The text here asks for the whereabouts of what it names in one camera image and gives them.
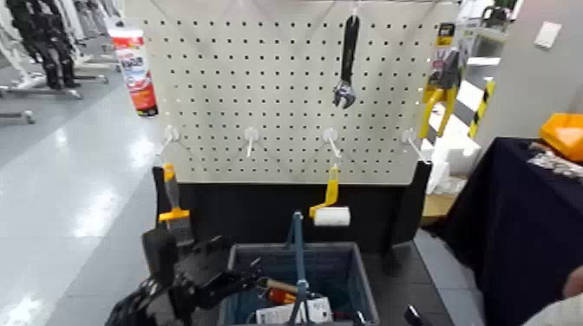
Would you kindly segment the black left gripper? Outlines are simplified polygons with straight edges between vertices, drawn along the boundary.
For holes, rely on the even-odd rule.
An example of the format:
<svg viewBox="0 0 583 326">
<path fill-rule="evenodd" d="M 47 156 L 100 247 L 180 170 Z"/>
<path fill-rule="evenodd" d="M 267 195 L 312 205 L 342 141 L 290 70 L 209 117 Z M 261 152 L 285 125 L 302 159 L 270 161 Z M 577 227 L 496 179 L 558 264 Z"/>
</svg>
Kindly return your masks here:
<svg viewBox="0 0 583 326">
<path fill-rule="evenodd" d="M 232 246 L 233 239 L 222 235 L 179 244 L 180 297 L 201 297 L 201 308 L 211 309 L 225 298 L 253 288 L 263 275 L 262 258 L 227 271 Z"/>
</svg>

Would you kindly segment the person's hand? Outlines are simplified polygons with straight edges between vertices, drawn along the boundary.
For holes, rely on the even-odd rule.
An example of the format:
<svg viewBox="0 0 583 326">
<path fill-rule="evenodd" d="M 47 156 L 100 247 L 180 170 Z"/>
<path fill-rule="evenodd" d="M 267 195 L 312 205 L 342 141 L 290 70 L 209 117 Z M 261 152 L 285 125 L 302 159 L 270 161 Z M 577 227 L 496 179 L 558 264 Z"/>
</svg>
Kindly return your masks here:
<svg viewBox="0 0 583 326">
<path fill-rule="evenodd" d="M 562 289 L 564 298 L 576 297 L 583 292 L 583 266 L 575 268 L 567 276 Z"/>
</svg>

